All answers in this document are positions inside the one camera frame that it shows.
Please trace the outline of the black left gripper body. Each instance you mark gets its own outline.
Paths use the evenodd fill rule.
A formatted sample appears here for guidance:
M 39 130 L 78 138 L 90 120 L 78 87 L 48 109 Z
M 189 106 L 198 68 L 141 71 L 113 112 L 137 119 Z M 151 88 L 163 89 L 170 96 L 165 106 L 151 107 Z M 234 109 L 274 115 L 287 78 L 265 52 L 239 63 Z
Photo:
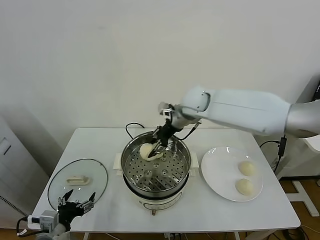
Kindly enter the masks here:
M 57 206 L 59 213 L 58 222 L 71 223 L 75 217 L 83 216 L 84 209 L 78 205 L 79 203 L 70 201 L 59 204 Z

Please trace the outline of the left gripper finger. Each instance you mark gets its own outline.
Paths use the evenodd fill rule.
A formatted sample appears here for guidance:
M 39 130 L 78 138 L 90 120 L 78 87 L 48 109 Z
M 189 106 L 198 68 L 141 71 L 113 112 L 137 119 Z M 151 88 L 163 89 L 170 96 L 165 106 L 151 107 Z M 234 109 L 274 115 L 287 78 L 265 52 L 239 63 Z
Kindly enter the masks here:
M 70 191 L 66 192 L 62 197 L 58 197 L 58 204 L 66 204 L 69 197 L 72 195 L 73 193 L 73 189 L 71 189 Z
M 81 209 L 92 209 L 94 207 L 96 192 L 94 192 L 88 200 L 79 204 Z

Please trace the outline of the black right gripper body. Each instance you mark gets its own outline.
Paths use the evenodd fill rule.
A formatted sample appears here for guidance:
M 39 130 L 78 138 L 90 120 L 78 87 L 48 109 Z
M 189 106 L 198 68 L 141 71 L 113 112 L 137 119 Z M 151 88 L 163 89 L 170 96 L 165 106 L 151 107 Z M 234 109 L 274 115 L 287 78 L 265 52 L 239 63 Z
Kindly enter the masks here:
M 177 132 L 177 129 L 172 125 L 171 121 L 167 119 L 163 126 L 159 126 L 155 133 L 156 139 L 160 142 L 162 147 L 168 146 L 168 140 Z

